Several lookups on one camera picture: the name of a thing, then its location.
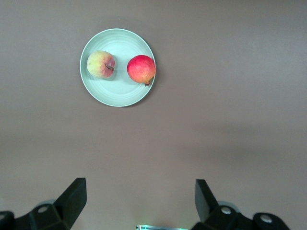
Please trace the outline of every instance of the plate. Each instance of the plate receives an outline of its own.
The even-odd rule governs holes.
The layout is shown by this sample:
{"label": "plate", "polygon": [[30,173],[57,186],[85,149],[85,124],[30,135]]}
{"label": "plate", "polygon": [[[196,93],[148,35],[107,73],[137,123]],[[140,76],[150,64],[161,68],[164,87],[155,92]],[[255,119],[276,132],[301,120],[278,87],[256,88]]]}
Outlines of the plate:
{"label": "plate", "polygon": [[[87,59],[96,50],[104,50],[113,55],[115,71],[108,79],[95,78],[87,71]],[[152,88],[155,79],[153,77],[150,80],[149,86],[130,79],[127,64],[131,58],[140,54],[154,60],[150,47],[134,32],[108,29],[96,34],[86,44],[80,59],[80,74],[88,92],[101,103],[115,107],[129,106],[140,101]]]}

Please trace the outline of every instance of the apple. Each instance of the apple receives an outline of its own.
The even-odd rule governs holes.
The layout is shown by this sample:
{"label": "apple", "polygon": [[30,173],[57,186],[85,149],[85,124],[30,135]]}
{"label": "apple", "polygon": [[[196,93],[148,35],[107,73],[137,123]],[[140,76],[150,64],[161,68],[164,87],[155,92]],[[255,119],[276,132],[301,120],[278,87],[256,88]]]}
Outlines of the apple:
{"label": "apple", "polygon": [[127,73],[133,81],[150,85],[150,79],[155,75],[154,61],[149,56],[137,55],[128,62]]}
{"label": "apple", "polygon": [[97,78],[109,78],[114,72],[115,60],[112,54],[97,50],[90,54],[87,59],[87,70]]}

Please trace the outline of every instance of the red fruit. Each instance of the red fruit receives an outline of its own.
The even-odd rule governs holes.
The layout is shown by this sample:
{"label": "red fruit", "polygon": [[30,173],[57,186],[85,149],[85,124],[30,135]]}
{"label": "red fruit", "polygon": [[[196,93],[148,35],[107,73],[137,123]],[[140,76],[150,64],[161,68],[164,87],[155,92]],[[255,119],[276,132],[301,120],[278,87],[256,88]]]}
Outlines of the red fruit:
{"label": "red fruit", "polygon": [[135,56],[128,62],[127,72],[133,81],[150,85],[149,80],[155,75],[154,61],[146,55]]}

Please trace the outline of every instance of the gray background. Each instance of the gray background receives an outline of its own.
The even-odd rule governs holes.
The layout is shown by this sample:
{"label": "gray background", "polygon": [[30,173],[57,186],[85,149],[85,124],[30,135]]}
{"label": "gray background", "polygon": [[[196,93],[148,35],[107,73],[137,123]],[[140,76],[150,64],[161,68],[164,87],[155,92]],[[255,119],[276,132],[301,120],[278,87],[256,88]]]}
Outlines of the gray background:
{"label": "gray background", "polygon": [[[109,28],[157,64],[127,108],[86,90],[79,61]],[[191,228],[195,179],[251,218],[307,225],[307,1],[2,0],[0,210],[18,217],[86,177],[73,230]]]}

